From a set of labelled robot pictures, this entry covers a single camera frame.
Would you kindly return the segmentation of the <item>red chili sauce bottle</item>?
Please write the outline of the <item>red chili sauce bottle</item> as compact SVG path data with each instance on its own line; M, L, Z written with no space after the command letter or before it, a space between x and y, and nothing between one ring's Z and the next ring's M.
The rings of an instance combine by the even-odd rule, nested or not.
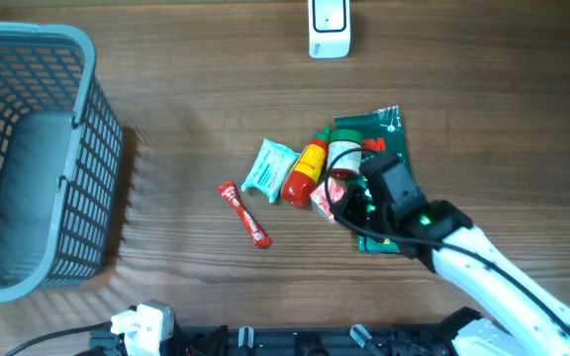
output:
M280 192L287 203L296 207L309 203L328 157L331 132L330 127L324 127L315 133L288 173Z

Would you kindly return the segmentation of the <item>grey plastic mesh basket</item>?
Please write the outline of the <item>grey plastic mesh basket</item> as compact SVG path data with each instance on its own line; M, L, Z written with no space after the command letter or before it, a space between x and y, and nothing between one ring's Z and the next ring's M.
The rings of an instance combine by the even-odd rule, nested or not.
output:
M0 303L102 268L124 132L67 25L0 22Z

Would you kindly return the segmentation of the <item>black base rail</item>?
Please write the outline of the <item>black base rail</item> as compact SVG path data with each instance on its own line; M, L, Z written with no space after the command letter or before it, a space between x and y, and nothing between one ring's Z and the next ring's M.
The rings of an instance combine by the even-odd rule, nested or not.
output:
M359 344L349 328L260 329L176 326L160 343L161 356L192 355L442 355L453 356L449 339L435 325L369 328L371 339Z

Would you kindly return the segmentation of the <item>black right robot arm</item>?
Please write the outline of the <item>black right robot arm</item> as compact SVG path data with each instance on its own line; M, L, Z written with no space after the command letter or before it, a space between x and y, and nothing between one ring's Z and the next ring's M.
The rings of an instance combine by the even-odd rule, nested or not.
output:
M355 184L330 201L334 218L359 235L396 243L400 254L472 297L482 316L462 309L433 332L449 355L570 355L570 307L503 255L468 216L430 201L394 153L375 152Z

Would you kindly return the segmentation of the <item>green-lid spice jar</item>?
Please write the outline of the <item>green-lid spice jar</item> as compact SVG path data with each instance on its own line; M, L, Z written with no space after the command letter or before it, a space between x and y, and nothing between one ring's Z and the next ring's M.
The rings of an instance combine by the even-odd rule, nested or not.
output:
M346 180L359 173L362 133L355 130L335 130L330 135L328 165L333 164L331 177Z

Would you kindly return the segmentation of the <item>orange tissue packet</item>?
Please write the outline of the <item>orange tissue packet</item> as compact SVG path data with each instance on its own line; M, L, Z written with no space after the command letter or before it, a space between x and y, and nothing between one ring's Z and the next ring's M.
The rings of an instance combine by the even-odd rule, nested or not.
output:
M329 206L329 200L332 200L333 206L336 207L345 193L346 189L343 184L332 177L329 178L328 186L325 182L321 182L310 195L313 211L321 215L328 222L335 223L333 213Z

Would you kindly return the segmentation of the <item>green 3M gloves packet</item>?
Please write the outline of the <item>green 3M gloves packet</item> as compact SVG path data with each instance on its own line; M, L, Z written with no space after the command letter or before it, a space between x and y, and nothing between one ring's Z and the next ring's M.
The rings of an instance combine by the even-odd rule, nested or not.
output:
M390 150L397 153L410 175L413 176L399 106L379 109L366 114L336 117L334 123L336 129L360 132L363 136L362 147L376 151ZM346 186L350 188L353 185L366 188L365 178L362 176L348 178ZM397 254L400 252L398 245L388 239L379 243L368 236L359 235L357 242L360 253Z

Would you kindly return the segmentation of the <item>mint green tissue packet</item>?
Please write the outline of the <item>mint green tissue packet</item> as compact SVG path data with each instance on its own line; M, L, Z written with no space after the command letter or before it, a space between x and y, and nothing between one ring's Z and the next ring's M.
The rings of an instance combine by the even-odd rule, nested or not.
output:
M300 154L288 146L265 138L241 189L252 188L263 193L274 204L280 189Z

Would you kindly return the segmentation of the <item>red Nescafe coffee stick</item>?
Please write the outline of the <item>red Nescafe coffee stick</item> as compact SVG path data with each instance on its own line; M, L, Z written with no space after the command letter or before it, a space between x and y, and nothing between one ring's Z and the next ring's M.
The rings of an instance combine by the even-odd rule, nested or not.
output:
M227 181L219 185L217 190L237 213L243 226L248 232L253 245L259 248L269 247L272 244L271 238L245 207L235 183Z

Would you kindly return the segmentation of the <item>white barcode scanner box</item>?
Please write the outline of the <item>white barcode scanner box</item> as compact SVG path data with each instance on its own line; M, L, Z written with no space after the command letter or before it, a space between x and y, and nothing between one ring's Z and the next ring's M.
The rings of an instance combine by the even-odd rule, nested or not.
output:
M309 56L346 57L350 50L349 0L308 0Z

